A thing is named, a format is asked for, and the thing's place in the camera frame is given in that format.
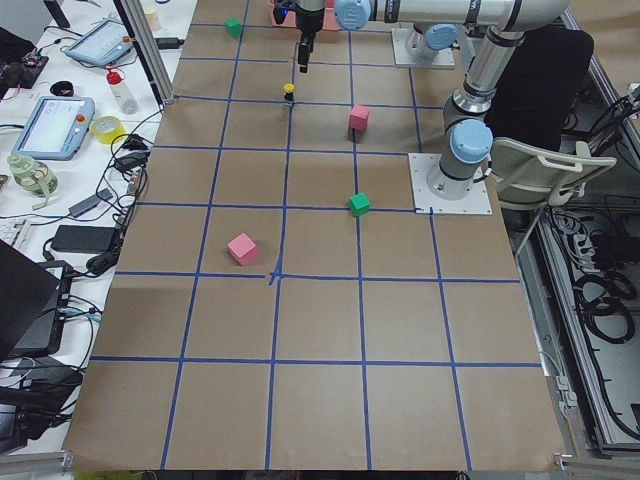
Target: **spray bottle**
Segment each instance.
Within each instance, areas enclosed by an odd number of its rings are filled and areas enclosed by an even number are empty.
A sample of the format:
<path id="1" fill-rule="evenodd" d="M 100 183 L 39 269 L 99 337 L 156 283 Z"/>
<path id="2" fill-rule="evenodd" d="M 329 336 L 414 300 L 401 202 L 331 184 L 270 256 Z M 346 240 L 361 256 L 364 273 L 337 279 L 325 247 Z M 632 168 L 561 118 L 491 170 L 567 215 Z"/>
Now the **spray bottle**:
<path id="1" fill-rule="evenodd" d="M 107 83 L 111 87 L 113 96 L 115 97 L 122 113 L 131 115 L 139 109 L 138 102 L 133 98 L 131 90 L 124 83 L 124 77 L 115 67 L 107 67 Z"/>

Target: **white chair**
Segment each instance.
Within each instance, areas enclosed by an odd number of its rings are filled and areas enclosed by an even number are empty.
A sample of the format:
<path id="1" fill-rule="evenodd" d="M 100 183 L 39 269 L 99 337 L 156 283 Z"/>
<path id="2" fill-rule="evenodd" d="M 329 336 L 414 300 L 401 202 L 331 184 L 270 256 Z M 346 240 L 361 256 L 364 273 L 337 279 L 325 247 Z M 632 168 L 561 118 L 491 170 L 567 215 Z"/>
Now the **white chair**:
<path id="1" fill-rule="evenodd" d="M 585 142 L 577 142 L 576 155 L 569 155 L 505 137 L 493 141 L 491 160 L 500 205 L 508 210 L 537 210 L 516 256 L 547 205 L 557 207 L 582 196 L 586 182 L 616 164 L 613 157 L 591 157 Z"/>

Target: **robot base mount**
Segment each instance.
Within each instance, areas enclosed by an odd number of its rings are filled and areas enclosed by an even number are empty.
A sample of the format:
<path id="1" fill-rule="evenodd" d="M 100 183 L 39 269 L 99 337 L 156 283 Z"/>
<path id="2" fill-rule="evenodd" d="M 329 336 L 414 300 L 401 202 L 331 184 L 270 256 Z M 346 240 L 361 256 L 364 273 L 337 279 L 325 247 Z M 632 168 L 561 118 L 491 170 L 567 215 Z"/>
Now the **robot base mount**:
<path id="1" fill-rule="evenodd" d="M 431 190 L 427 185 L 427 176 L 434 165 L 440 162 L 441 155 L 430 153 L 410 153 L 409 167 L 413 201 L 416 213 L 435 215 L 491 215 L 491 203 L 484 182 L 473 183 L 469 193 L 460 200 L 447 200 Z M 478 169 L 476 176 L 481 176 Z"/>
<path id="2" fill-rule="evenodd" d="M 434 70 L 453 70 L 455 68 L 456 63 L 450 48 L 440 50 L 433 58 L 421 57 L 409 53 L 406 48 L 406 43 L 412 31 L 411 28 L 393 28 L 391 30 L 396 67 L 422 67 Z"/>

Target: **small yellow object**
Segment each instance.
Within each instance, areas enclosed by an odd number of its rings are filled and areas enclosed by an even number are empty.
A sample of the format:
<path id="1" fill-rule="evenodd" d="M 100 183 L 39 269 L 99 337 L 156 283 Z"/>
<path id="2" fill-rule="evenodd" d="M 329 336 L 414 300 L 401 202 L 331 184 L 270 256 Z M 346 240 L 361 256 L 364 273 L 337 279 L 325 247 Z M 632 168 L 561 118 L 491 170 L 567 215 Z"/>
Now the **small yellow object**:
<path id="1" fill-rule="evenodd" d="M 120 119 L 112 116 L 98 118 L 91 124 L 89 129 L 100 143 L 107 145 L 110 145 L 113 141 L 124 141 L 127 133 Z"/>

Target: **red bottle cap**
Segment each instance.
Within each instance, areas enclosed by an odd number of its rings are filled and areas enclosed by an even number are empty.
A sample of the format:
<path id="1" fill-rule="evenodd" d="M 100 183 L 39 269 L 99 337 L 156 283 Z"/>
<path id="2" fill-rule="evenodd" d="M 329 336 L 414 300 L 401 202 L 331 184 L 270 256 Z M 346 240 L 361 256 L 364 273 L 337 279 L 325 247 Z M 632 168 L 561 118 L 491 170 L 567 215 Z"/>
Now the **red bottle cap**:
<path id="1" fill-rule="evenodd" d="M 109 85 L 117 85 L 123 80 L 122 76 L 116 72 L 113 67 L 107 67 L 107 72 L 107 82 Z"/>

